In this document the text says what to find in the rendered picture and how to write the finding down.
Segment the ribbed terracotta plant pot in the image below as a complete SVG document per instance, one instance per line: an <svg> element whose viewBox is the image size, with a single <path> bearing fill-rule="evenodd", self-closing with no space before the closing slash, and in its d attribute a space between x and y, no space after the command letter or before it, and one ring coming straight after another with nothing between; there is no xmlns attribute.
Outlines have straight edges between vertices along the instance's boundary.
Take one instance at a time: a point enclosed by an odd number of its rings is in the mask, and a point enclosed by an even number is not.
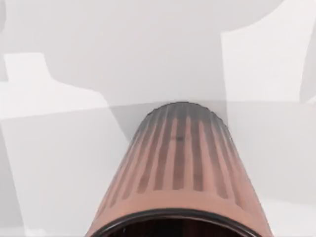
<svg viewBox="0 0 316 237"><path fill-rule="evenodd" d="M85 237L274 237L228 127L196 103L140 123Z"/></svg>

